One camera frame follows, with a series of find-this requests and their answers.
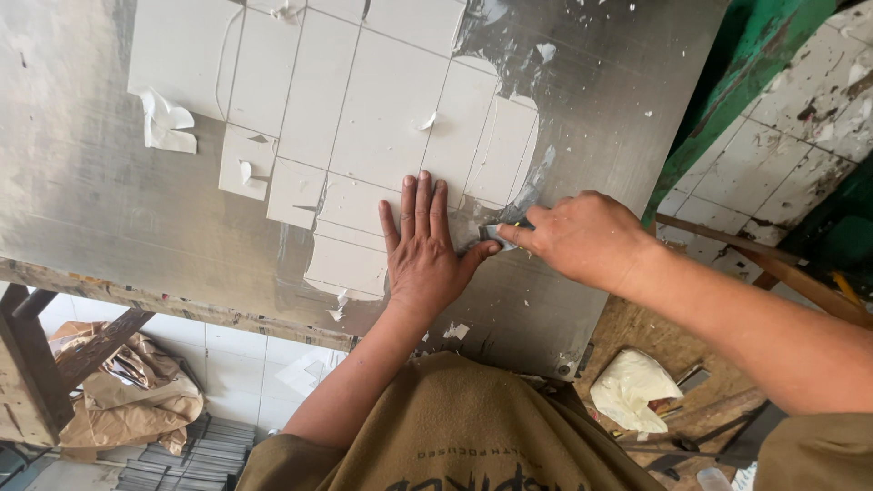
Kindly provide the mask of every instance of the person's left hand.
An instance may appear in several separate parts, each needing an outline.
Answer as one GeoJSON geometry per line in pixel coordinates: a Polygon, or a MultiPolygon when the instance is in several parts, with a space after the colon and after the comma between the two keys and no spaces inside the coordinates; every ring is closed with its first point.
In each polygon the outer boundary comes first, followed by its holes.
{"type": "Polygon", "coordinates": [[[416,179],[404,177],[400,235],[394,226],[391,206],[385,200],[379,202],[388,247],[390,303],[418,315],[429,315],[431,319],[436,319],[460,296],[482,261],[500,251],[497,242],[488,240],[473,246],[463,258],[457,257],[449,237],[448,190],[440,179],[432,191],[427,170],[418,175],[417,191],[416,179]]]}

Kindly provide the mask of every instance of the metal plate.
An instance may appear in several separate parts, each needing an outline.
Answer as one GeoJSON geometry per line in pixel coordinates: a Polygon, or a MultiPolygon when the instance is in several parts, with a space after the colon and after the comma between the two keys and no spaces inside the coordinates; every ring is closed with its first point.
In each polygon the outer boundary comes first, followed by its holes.
{"type": "MultiPolygon", "coordinates": [[[[478,233],[471,221],[516,219],[533,201],[583,189],[642,213],[726,0],[630,5],[468,5],[457,54],[488,58],[503,95],[532,97],[542,124],[528,199],[502,216],[466,200],[452,220],[459,244],[478,233]],[[542,43],[557,47],[544,65],[542,43]]],[[[312,234],[267,220],[266,203],[218,190],[222,122],[196,116],[197,155],[144,148],[140,100],[125,92],[134,11],[112,0],[0,3],[0,255],[365,334],[384,302],[351,302],[334,322],[325,310],[336,299],[302,280],[312,234]]],[[[436,322],[428,346],[569,379],[606,296],[523,250],[502,252],[436,322]],[[450,342],[441,337],[450,322],[472,329],[450,342]]]]}

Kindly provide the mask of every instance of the hand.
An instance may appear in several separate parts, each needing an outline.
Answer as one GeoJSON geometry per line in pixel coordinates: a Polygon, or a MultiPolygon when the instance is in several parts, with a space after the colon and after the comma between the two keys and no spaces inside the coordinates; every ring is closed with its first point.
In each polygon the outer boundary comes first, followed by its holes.
{"type": "Polygon", "coordinates": [[[460,296],[482,261],[500,251],[497,242],[488,240],[458,259],[449,237],[448,191],[442,179],[436,181],[436,191],[431,191],[427,170],[418,175],[418,191],[416,179],[404,177],[399,236],[391,207],[387,201],[379,202],[388,247],[390,303],[417,315],[428,315],[431,320],[460,296]]]}
{"type": "Polygon", "coordinates": [[[549,210],[531,206],[536,230],[498,225],[500,237],[540,256],[570,280],[621,294],[643,253],[657,240],[623,204],[597,191],[563,197],[549,210]]]}

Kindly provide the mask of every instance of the plastic bottle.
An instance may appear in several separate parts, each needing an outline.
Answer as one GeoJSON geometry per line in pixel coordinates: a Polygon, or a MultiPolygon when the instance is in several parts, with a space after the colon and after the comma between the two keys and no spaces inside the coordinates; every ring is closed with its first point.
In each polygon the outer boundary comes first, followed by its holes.
{"type": "Polygon", "coordinates": [[[732,491],[731,483],[715,467],[709,467],[698,472],[698,483],[704,491],[732,491]]]}

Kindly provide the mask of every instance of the person's right hand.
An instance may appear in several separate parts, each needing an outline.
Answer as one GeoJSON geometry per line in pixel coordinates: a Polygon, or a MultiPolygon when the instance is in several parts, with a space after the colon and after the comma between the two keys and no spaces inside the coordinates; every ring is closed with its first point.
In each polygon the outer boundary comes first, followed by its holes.
{"type": "Polygon", "coordinates": [[[536,230],[498,225],[498,235],[540,256],[570,280],[620,294],[641,257],[657,240],[626,206],[597,191],[563,197],[549,210],[534,205],[536,230]]]}

